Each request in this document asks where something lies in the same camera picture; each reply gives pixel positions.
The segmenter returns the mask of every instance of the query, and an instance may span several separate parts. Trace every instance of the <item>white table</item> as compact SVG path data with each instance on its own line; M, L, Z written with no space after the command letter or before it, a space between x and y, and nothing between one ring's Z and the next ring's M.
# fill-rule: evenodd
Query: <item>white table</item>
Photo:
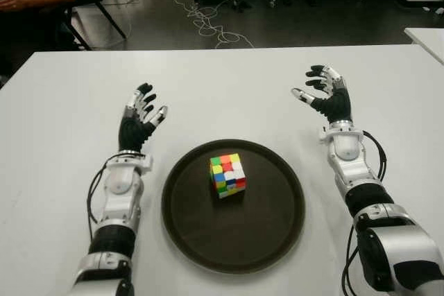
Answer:
M444 65L444 28L405 28L404 32Z
M0 91L1 294L69 290L89 245L89 182L117 149L124 103L149 81L157 105L169 105L170 113L144 147L155 163L144 176L136 295L339 295L351 217L318 145L326 120L290 94L304 86L313 64L330 64L346 77L355 124L386 149L388 192L444 250L444 68L417 45L37 53ZM198 267L163 229L160 198L169 171L192 148L221 138L274 150L305 193L299 243L252 275ZM376 149L367 147L377 168ZM353 266L355 289L375 294L359 263Z

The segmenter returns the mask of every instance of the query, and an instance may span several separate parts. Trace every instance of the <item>chair leg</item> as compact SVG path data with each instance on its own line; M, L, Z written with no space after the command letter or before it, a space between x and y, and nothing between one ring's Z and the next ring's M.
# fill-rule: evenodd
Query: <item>chair leg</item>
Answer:
M96 3L96 6L99 8L99 10L103 13L103 15L106 16L108 21L112 24L114 28L116 28L116 31L119 32L120 36L122 36L126 40L125 33L120 29L120 27L116 24L116 22L111 17L110 13L107 12L107 10L103 7L101 3Z
M72 26L71 22L66 21L65 22L69 31L71 31L72 35L76 37L76 39L82 44L82 46L87 51L91 51L91 48L89 47L88 43L83 39L83 37L78 33L78 31Z

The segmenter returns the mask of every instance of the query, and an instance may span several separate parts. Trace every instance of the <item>person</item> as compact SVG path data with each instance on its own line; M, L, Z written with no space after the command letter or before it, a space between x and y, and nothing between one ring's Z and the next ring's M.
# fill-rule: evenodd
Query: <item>person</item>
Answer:
M36 51L60 50L61 18L43 8L75 0L0 0L0 77L10 78Z

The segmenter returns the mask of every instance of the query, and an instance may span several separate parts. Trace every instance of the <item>black cable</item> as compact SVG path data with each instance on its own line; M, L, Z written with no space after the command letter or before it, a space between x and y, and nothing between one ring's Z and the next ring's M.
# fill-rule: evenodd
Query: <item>black cable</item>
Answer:
M377 147L377 151L379 153L379 170L377 173L377 176L379 178L379 180L382 182L382 180L384 179L385 175L386 175L386 169L387 169L387 155L384 151L384 149L382 148L381 144L374 138L373 135L371 135L370 133L366 132L366 131L362 131L363 134L368 137L371 141L373 141L373 143L376 145ZM350 275L348 272L348 267L350 266L350 264L352 263L353 259L356 257L356 253L357 253L357 247L355 249L355 251L353 252L352 256L349 258L349 254L350 254L350 245L352 242L352 235L353 235L353 230L354 227L352 225L351 229L350 229L350 233L348 235L348 242L347 242L347 254L345 257L345 267L342 271L342 276L341 276L341 285L342 285L342 291L344 293L345 296L348 296L348 292L345 289L345 281L347 281L347 285L348 288L350 289L350 292L352 293L353 296L357 296L357 294L355 293L355 291L353 290L353 287L350 283Z
M342 279L341 279L341 286L342 286L342 292L344 293L345 296L348 296L347 290L345 289L345 275L348 271L348 268L350 267L350 264L352 263L353 259L356 257L358 253L358 247L356 246L355 250L352 253L352 256L347 260L347 262L345 263L345 267L342 271ZM354 296L356 296L355 292L353 291L353 289L351 289L350 285L348 286L350 288L350 291L352 291L352 294Z
M347 263L350 260L349 256L350 256L350 246L352 243L353 230L355 230L355 227L352 225L352 227L350 228L350 233L348 234L347 254L345 256L345 263ZM348 288L350 289L350 292L352 293L353 296L357 296L355 291L352 288L352 284L350 283L350 275L348 274L348 269L347 270L344 269L342 274L344 275L344 273L345 273L345 278L347 279L347 285L348 285Z
M94 223L97 223L97 219L94 216L94 214L92 213L92 209L91 209L91 202L92 202L92 196L94 195L94 192L96 192L97 186L99 185L102 176L103 176L103 172L106 169L106 166L108 164L108 162L111 159L114 159L115 157L120 157L120 156L127 156L127 157L144 157L144 154L141 153L119 153L116 155L113 155L111 157L109 157L105 163L102 165L102 168L96 173L96 175L94 176L94 178L92 179L91 184L89 185L89 189L88 189L88 194L87 194L87 199L86 199L86 210L87 210L87 217L88 217L88 230L89 230L89 239L92 241L92 226L91 226L91 220L94 221Z

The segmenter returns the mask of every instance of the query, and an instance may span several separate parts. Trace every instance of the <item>robotic hand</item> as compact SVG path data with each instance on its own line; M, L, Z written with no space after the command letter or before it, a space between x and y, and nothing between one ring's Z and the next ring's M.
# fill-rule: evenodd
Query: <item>robotic hand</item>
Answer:
M150 102L156 98L155 94L150 94L152 89L145 83L133 93L123 111L119 153L109 158L98 173L101 175L105 169L109 171L105 181L105 206L97 221L88 255L80 261L69 295L134 295L131 258L141 216L139 202L144 191L141 176L151 169L151 158L140 151L167 116L164 106L148 118L153 109ZM89 212L92 193L87 201Z
M364 276L377 291L397 295L444 295L443 259L435 242L395 204L366 163L363 132L353 126L344 79L328 66L307 73L308 86L327 93L317 98L293 88L293 95L324 114L329 130L321 140L357 232Z

